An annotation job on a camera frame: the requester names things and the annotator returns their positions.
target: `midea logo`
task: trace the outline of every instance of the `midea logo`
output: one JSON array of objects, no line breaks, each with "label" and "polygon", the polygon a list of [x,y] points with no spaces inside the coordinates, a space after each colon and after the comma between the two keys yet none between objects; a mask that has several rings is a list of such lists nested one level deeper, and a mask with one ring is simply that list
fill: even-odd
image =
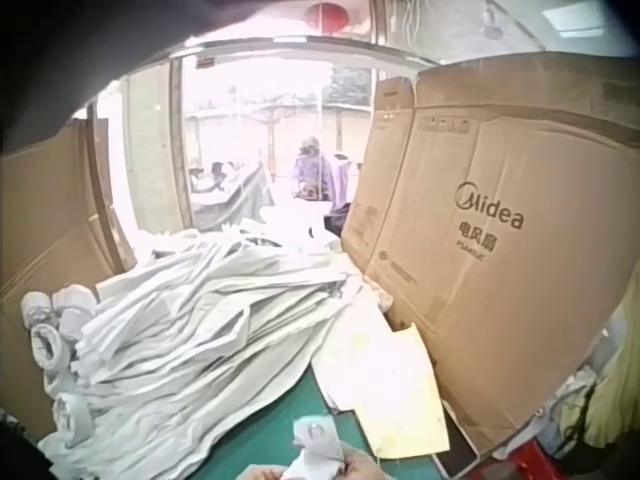
[{"label": "midea logo", "polygon": [[475,210],[487,217],[497,218],[516,230],[520,230],[524,223],[524,216],[521,213],[503,207],[500,205],[500,200],[490,202],[489,197],[478,192],[478,186],[473,182],[460,184],[456,191],[456,205],[460,210]]}]

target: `purple jacket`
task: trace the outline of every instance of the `purple jacket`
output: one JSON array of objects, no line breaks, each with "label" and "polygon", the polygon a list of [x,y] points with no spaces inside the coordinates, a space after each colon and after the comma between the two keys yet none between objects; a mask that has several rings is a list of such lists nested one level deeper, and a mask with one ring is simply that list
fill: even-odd
[{"label": "purple jacket", "polygon": [[294,195],[307,200],[329,201],[333,208],[346,202],[346,170],[322,154],[300,155],[293,168]]}]

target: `pile of white fabric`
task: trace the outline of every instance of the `pile of white fabric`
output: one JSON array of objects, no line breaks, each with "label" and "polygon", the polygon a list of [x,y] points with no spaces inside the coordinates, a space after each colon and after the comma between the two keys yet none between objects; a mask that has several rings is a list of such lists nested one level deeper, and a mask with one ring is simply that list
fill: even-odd
[{"label": "pile of white fabric", "polygon": [[362,286],[328,248],[305,252],[239,228],[183,240],[97,285],[99,303],[76,287],[54,295],[50,311],[25,298],[56,398],[58,431],[39,447],[59,476],[192,473],[227,431],[296,383]]}]

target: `yellow cloth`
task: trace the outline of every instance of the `yellow cloth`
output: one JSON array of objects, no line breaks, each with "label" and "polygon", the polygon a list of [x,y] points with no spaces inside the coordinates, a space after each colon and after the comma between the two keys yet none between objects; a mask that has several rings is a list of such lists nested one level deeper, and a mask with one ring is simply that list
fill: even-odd
[{"label": "yellow cloth", "polygon": [[[624,432],[640,429],[640,262],[622,301],[629,327],[622,348],[609,362],[587,414],[585,442],[602,448]],[[584,404],[584,391],[562,408],[561,432],[574,425]]]},{"label": "yellow cloth", "polygon": [[362,349],[355,360],[355,413],[373,454],[383,459],[449,449],[435,374],[415,325]]}]

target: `green work table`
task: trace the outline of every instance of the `green work table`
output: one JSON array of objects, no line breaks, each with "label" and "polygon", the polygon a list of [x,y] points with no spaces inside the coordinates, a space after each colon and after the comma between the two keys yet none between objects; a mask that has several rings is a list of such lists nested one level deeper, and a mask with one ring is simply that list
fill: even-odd
[{"label": "green work table", "polygon": [[[292,446],[293,422],[306,415],[327,415],[329,409],[311,368],[277,402],[231,430],[216,444],[194,480],[233,480],[248,465],[289,465],[298,455]],[[334,415],[340,438],[368,450],[353,413]],[[382,468],[399,480],[440,480],[430,457],[383,461]]]}]

